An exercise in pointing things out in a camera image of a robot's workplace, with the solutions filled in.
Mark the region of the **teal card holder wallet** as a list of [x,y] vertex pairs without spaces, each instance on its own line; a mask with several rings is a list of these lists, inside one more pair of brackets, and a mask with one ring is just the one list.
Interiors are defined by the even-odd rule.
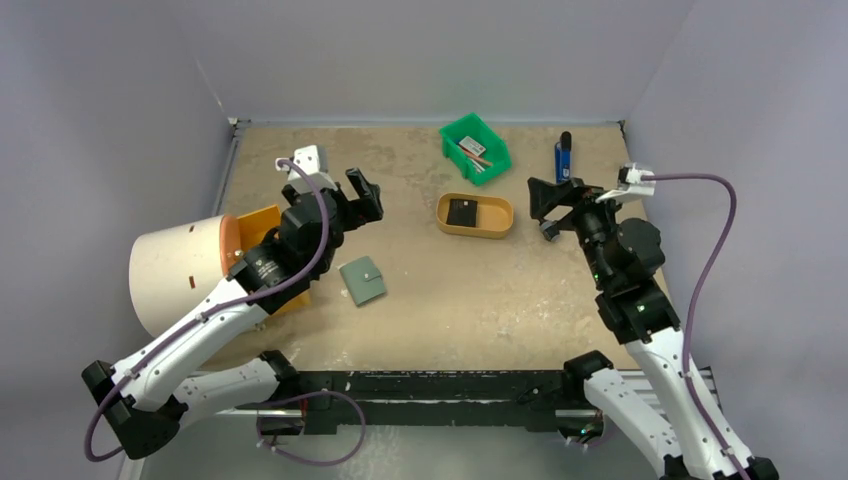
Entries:
[[339,271],[348,294],[357,307],[387,293],[382,273],[370,256],[348,262]]

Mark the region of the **black credit card stack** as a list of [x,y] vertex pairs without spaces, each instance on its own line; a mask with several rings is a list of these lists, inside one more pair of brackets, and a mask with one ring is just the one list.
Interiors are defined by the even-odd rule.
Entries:
[[445,223],[451,226],[476,228],[478,201],[466,198],[451,198]]

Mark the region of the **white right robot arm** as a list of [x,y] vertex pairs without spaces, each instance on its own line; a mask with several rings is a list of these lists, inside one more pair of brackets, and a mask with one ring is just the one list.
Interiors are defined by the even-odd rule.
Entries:
[[649,405],[598,351],[567,361],[561,392],[576,407],[599,408],[649,461],[660,479],[776,479],[729,424],[691,354],[682,323],[655,279],[661,234],[641,218],[617,221],[623,203],[653,195],[661,176],[624,168],[612,190],[578,178],[527,181],[530,216],[548,239],[576,234],[596,289],[598,312],[634,359],[659,402]]

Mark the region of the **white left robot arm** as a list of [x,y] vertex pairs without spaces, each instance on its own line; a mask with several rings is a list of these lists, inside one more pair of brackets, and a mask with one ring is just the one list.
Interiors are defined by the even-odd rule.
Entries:
[[188,425],[222,410],[268,403],[284,409],[300,392],[299,374],[284,355],[265,351],[248,363],[212,374],[198,369],[236,336],[278,312],[330,270],[348,231],[380,221],[379,185],[351,168],[345,173],[357,193],[350,200],[338,184],[304,193],[287,186],[290,206],[277,226],[249,249],[189,313],[136,353],[110,364],[95,361],[82,379],[98,404],[84,440],[88,460],[100,419],[120,445],[117,453],[143,459]]

